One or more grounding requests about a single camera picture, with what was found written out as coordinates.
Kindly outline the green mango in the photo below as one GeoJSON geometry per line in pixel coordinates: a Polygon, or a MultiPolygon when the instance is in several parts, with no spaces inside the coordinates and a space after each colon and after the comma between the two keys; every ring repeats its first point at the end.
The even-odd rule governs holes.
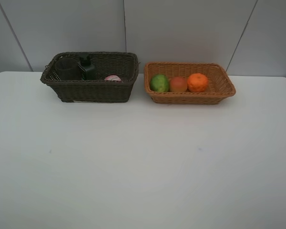
{"type": "Polygon", "coordinates": [[[169,80],[164,74],[157,74],[151,78],[150,88],[154,92],[165,93],[169,91],[169,80]]]}

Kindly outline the red yellow apple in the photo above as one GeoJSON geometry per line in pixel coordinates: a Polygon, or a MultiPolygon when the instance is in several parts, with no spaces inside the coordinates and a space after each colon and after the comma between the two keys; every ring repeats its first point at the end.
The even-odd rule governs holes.
{"type": "Polygon", "coordinates": [[[180,76],[173,77],[170,82],[170,92],[183,93],[187,91],[188,83],[187,80],[180,76]]]}

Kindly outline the pink spray bottle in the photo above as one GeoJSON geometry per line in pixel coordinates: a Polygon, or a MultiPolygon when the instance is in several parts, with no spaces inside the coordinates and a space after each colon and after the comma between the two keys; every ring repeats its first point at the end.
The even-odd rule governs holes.
{"type": "Polygon", "coordinates": [[[104,80],[105,81],[117,81],[117,82],[119,82],[119,81],[121,81],[121,78],[115,74],[112,74],[112,75],[107,76],[104,80]]]}

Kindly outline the orange mandarin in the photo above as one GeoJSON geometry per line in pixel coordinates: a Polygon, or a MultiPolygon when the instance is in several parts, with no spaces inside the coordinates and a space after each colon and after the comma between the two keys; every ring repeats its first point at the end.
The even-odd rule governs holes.
{"type": "Polygon", "coordinates": [[[209,80],[204,74],[193,73],[188,77],[187,83],[190,92],[202,93],[207,89],[209,80]]]}

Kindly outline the black pump bottle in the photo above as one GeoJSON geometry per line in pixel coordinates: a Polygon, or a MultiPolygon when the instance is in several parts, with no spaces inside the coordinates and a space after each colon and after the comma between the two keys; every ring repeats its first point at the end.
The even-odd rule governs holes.
{"type": "Polygon", "coordinates": [[[83,80],[97,80],[95,66],[92,64],[90,55],[87,52],[79,54],[78,66],[83,80]]]}

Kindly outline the translucent pink plastic cup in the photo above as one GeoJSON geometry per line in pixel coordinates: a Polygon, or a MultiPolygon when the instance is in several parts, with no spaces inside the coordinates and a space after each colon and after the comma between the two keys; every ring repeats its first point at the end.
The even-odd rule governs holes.
{"type": "Polygon", "coordinates": [[[78,63],[73,58],[61,58],[56,64],[57,74],[62,81],[80,81],[82,79],[78,63]]]}

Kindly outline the dark brown wicker basket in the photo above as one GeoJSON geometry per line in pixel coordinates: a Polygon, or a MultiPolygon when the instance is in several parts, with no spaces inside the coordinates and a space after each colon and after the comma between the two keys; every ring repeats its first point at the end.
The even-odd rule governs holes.
{"type": "Polygon", "coordinates": [[[88,52],[97,80],[62,81],[55,64],[61,58],[79,61],[80,52],[62,52],[45,66],[41,82],[52,88],[62,102],[125,103],[129,100],[139,72],[137,55],[131,52],[88,52]],[[121,81],[105,81],[115,74],[121,81]]]}

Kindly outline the orange wicker basket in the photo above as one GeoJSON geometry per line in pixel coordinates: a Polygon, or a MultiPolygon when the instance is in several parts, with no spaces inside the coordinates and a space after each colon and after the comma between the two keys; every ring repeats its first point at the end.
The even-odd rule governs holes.
{"type": "Polygon", "coordinates": [[[144,67],[145,91],[155,103],[159,104],[218,104],[235,95],[236,90],[226,71],[216,63],[199,62],[148,62],[144,67]],[[188,78],[193,73],[202,73],[208,78],[204,92],[155,92],[150,88],[153,76],[163,74],[168,79],[175,76],[188,78]]]}

